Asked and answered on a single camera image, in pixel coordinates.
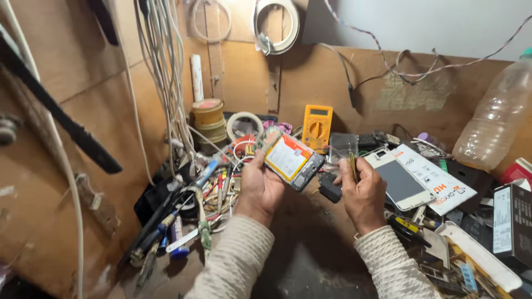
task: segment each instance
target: black charger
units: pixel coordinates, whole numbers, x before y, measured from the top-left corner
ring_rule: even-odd
[[[319,179],[320,187],[318,190],[333,203],[338,203],[342,197],[342,185],[335,186],[335,179],[336,176],[334,174],[325,172]]]

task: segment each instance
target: white wall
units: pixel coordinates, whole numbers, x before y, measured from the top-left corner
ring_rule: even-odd
[[[532,14],[532,0],[330,0],[344,21],[369,30],[385,50],[481,58],[500,48]],[[377,49],[342,27],[323,0],[310,0],[303,43]],[[515,61],[532,47],[532,20],[492,59]]]

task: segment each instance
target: person's left hand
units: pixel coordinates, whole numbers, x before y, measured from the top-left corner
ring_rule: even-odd
[[[286,184],[273,171],[263,167],[263,164],[264,154],[257,150],[255,158],[244,166],[235,214],[250,217],[269,227]]]

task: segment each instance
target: clutter of tools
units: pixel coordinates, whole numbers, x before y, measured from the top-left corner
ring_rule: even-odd
[[[200,149],[195,160],[176,153],[175,176],[167,161],[153,178],[155,187],[147,188],[135,205],[143,228],[119,266],[129,261],[142,267],[138,287],[149,278],[158,255],[185,258],[187,244],[195,239],[208,260],[211,236],[231,218],[243,166],[257,150],[265,153],[266,166],[298,192],[318,175],[319,192],[334,203],[342,196],[341,185],[333,184],[336,163],[348,159],[356,172],[356,157],[364,157],[388,183],[388,223],[448,298],[505,298],[521,286],[514,271],[532,265],[532,256],[511,243],[530,236],[532,214],[498,210],[512,196],[526,197],[521,206],[530,209],[530,191],[458,163],[426,132],[414,138],[400,124],[364,135],[331,132],[332,107],[315,105],[306,107],[304,125],[296,129],[270,115],[224,112],[219,99],[196,102],[192,112]],[[516,213],[526,228],[510,223]],[[184,225],[195,228],[185,233]],[[514,229],[519,236],[505,235]]]

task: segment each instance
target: white knit sleeve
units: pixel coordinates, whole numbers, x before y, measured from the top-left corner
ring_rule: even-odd
[[[440,299],[439,292],[408,257],[390,226],[381,227],[354,243],[368,267],[380,299]]]
[[[247,299],[274,241],[253,219],[235,215],[185,299]]]

